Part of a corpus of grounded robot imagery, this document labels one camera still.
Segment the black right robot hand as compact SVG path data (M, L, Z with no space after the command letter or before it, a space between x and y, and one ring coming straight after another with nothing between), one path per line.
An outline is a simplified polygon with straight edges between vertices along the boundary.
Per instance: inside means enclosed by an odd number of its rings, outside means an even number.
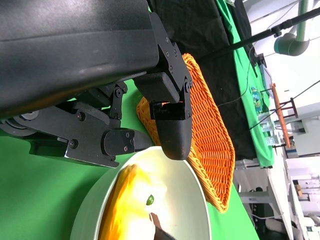
M151 212L149 216L150 220L155 225L154 240L176 240L172 235L162 229L160 220L155 213Z

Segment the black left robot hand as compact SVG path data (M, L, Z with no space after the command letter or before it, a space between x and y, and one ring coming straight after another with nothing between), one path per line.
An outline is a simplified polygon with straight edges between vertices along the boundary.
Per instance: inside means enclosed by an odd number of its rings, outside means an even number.
M146 134L121 127L129 79L164 154L185 160L193 81L147 1L1 1L0 130L31 154L116 168L117 156L148 149Z

